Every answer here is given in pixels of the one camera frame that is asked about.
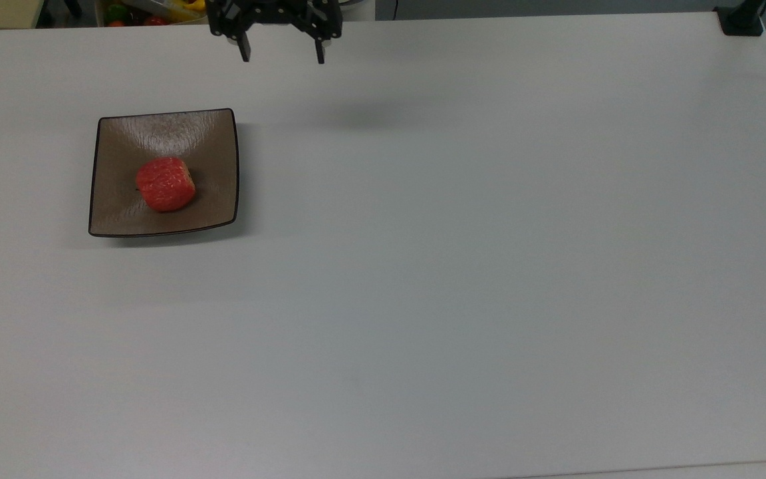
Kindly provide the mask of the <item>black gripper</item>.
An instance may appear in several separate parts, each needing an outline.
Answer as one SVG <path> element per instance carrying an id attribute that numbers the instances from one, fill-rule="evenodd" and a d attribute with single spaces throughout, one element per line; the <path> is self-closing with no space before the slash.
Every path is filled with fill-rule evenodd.
<path id="1" fill-rule="evenodd" d="M 254 25 L 292 25 L 315 39 L 317 64 L 324 65 L 325 43 L 342 36 L 343 18 L 337 1 L 209 1 L 211 33 L 235 40 L 244 63 Z"/>

